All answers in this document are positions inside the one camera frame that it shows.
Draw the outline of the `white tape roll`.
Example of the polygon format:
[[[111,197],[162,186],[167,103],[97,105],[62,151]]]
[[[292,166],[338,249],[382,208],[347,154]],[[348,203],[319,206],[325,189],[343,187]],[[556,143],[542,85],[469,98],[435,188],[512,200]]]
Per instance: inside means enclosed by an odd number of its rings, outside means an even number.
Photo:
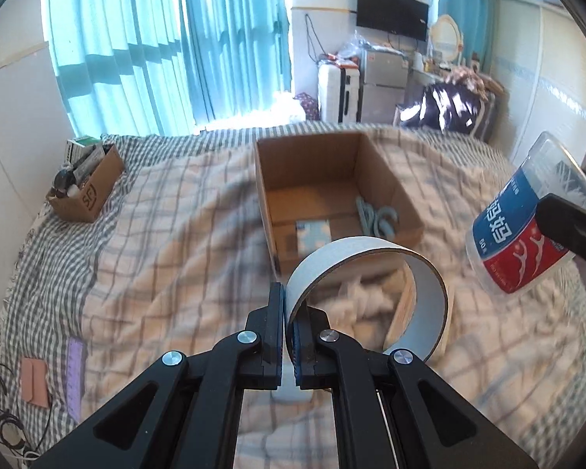
[[[293,324],[302,307],[324,310],[334,329],[389,354],[406,348],[427,360],[445,349],[452,293],[437,268],[412,249],[354,236],[305,257],[286,284],[287,347],[298,348]]]

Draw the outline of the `grey-green plastic hanger clip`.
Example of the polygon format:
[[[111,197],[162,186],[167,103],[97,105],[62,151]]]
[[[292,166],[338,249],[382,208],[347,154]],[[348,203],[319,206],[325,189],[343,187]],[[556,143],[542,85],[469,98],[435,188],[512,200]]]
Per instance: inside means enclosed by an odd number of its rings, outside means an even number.
[[[375,209],[371,203],[359,196],[356,199],[362,232],[365,236],[394,240],[399,225],[398,212],[391,206]]]

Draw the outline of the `blue tissue pack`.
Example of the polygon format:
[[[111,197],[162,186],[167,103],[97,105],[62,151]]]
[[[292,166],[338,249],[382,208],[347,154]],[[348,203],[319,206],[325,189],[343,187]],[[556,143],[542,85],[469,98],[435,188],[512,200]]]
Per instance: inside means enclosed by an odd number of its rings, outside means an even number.
[[[297,252],[307,256],[332,241],[328,220],[300,220],[295,222]]]

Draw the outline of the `white crumpled tissue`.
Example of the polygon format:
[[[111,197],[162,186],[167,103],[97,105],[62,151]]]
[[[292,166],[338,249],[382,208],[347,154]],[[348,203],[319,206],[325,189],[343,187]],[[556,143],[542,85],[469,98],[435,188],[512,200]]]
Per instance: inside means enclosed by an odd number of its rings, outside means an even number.
[[[330,326],[372,351],[383,351],[401,336],[412,314],[413,280],[404,269],[383,281],[363,283],[361,278],[342,283],[331,297],[315,297]]]

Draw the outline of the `purple card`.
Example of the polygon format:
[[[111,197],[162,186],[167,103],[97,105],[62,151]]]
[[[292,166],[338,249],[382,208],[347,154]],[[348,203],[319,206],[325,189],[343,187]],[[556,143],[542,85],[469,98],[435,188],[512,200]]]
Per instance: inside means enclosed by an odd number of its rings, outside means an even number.
[[[76,422],[81,421],[84,360],[85,345],[71,338],[67,344],[65,399],[68,414]]]

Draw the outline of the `white louvered wardrobe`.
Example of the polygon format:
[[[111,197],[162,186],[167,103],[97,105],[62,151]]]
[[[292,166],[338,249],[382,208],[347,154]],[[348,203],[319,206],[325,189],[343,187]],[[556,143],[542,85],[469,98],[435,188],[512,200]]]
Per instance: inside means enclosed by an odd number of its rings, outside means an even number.
[[[493,147],[518,165],[547,131],[586,161],[586,37],[571,17],[497,0],[490,73],[505,90]]]

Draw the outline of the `pink sticky pad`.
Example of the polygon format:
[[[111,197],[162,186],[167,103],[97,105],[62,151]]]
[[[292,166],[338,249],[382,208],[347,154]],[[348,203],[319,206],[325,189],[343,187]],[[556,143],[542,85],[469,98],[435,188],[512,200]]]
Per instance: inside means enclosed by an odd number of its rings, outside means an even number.
[[[23,357],[21,361],[22,399],[42,409],[49,408],[46,383],[47,365],[41,359]]]

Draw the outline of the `dark jacket on chair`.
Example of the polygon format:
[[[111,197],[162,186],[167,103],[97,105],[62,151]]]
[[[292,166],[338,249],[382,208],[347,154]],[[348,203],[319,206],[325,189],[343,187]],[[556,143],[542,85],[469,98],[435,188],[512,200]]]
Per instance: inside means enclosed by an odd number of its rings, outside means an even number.
[[[398,124],[441,132],[470,134],[482,110],[482,99],[464,85],[427,85],[411,104],[399,106]]]

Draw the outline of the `small brown cardboard box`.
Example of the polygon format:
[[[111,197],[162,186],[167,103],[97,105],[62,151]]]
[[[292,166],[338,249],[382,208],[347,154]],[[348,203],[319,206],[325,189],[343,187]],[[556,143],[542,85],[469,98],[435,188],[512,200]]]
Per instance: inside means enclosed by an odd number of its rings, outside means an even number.
[[[58,195],[56,188],[46,194],[46,200],[60,219],[91,224],[100,215],[104,203],[125,169],[114,144],[104,145],[101,149],[104,157],[92,173],[68,186],[63,197]]]

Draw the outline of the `large open cardboard box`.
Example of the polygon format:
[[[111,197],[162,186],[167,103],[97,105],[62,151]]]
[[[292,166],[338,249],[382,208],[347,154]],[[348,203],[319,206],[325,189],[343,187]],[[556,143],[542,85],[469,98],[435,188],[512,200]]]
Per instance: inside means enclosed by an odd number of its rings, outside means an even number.
[[[255,143],[260,212],[274,274],[288,278],[308,254],[298,249],[296,224],[327,221],[333,240],[361,236],[357,199],[390,206],[398,220],[391,241],[417,247],[424,223],[368,132],[303,134]]]

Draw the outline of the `oval vanity mirror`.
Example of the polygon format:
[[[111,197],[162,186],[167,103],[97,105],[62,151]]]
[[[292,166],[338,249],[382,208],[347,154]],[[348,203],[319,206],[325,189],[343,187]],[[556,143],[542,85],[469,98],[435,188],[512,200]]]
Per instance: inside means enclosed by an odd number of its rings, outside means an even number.
[[[439,53],[442,61],[451,64],[460,59],[464,49],[464,35],[449,14],[440,15],[431,25],[429,38],[433,52]]]

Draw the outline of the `silver mini fridge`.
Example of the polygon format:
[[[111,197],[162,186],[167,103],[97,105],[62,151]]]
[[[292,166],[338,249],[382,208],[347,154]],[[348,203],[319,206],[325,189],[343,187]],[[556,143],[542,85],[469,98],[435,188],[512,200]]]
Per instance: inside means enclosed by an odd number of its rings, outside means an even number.
[[[365,50],[361,58],[360,121],[391,124],[404,101],[409,61],[401,54]]]

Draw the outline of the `turquoise curtain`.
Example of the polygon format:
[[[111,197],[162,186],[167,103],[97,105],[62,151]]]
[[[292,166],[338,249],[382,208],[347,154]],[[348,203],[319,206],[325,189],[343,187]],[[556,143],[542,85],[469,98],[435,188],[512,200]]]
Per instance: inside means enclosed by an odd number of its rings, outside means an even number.
[[[464,57],[476,53],[482,71],[492,59],[495,0],[439,0],[439,14],[450,15],[464,35]]]
[[[184,136],[291,89],[286,0],[42,1],[77,136]]]

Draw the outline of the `white suitcase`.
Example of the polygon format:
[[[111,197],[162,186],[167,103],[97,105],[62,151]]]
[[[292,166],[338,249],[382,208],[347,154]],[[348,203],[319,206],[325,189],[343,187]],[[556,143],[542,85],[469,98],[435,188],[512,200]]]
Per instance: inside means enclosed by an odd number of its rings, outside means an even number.
[[[353,61],[321,63],[317,71],[318,111],[326,123],[355,123],[359,112],[360,69]]]

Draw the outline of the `green white box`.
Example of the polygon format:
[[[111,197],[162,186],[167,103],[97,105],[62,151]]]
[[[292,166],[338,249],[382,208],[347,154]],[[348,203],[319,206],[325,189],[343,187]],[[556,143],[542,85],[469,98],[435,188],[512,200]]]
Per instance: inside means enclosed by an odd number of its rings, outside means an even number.
[[[64,160],[74,164],[82,157],[86,157],[101,141],[90,136],[69,139],[65,144]]]

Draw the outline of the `black wall television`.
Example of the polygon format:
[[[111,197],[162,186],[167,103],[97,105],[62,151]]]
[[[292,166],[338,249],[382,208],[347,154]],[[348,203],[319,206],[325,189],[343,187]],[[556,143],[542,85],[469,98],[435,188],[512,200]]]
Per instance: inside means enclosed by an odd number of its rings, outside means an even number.
[[[418,0],[357,0],[357,27],[427,39],[429,6]]]

